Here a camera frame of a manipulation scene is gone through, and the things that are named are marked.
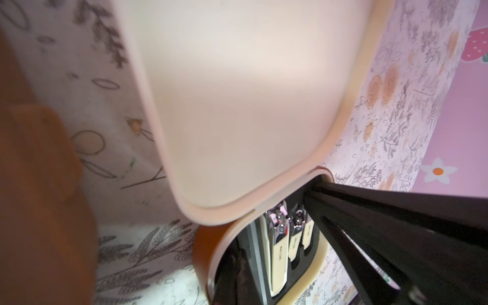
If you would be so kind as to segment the black tray cream case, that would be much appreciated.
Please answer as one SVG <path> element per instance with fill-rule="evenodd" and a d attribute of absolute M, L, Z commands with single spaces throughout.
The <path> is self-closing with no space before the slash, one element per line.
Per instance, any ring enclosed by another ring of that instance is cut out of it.
<path fill-rule="evenodd" d="M 211 304 L 294 304 L 313 286 L 329 244 L 304 205 L 315 182 L 333 181 L 318 166 L 290 171 L 195 208 L 192 260 Z"/>

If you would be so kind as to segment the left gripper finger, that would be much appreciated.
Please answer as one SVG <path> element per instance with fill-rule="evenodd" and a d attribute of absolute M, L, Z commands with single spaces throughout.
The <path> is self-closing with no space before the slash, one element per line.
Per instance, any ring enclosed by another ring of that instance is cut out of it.
<path fill-rule="evenodd" d="M 217 268 L 211 304 L 259 304 L 247 253 L 237 240 L 231 242 Z"/>

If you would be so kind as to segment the cream case lid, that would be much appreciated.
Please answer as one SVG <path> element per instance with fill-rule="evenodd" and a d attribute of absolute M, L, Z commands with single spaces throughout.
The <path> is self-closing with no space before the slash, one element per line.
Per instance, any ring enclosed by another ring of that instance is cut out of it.
<path fill-rule="evenodd" d="M 179 210 L 218 226 L 261 214 L 332 151 L 393 1 L 115 1 Z"/>

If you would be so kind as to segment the small nail clipper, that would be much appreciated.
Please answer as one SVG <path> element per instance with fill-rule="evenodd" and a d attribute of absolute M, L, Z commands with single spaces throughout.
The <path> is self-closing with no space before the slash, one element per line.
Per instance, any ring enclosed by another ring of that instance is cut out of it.
<path fill-rule="evenodd" d="M 314 221 L 310 216 L 307 216 L 307 220 L 304 225 L 303 233 L 302 233 L 302 246 L 304 250 L 307 250 L 309 246 L 311 245 L 311 240 L 313 236 L 313 230 L 314 230 Z"/>

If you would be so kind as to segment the cream nail clipper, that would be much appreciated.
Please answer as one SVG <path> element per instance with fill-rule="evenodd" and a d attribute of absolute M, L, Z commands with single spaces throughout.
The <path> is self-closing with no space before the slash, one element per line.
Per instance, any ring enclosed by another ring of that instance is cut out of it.
<path fill-rule="evenodd" d="M 269 241 L 270 294 L 276 296 L 287 281 L 289 216 L 285 201 L 265 213 Z"/>

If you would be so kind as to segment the small silver nail tool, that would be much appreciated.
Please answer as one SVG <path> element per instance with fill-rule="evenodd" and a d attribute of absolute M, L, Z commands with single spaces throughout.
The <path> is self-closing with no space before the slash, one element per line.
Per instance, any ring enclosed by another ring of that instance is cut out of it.
<path fill-rule="evenodd" d="M 288 258 L 291 262 L 296 259 L 302 232 L 306 222 L 306 214 L 303 209 L 296 209 L 291 216 L 290 238 L 288 245 Z"/>

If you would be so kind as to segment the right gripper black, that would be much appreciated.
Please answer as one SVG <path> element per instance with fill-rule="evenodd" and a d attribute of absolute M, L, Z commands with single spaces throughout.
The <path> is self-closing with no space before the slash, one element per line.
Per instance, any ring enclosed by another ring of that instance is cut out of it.
<path fill-rule="evenodd" d="M 315 183 L 306 196 L 321 202 L 339 200 L 435 232 L 399 234 L 396 268 L 351 230 L 344 231 L 332 208 L 304 203 L 365 304 L 414 304 L 407 277 L 432 304 L 487 304 L 486 198 L 381 191 L 331 182 Z"/>

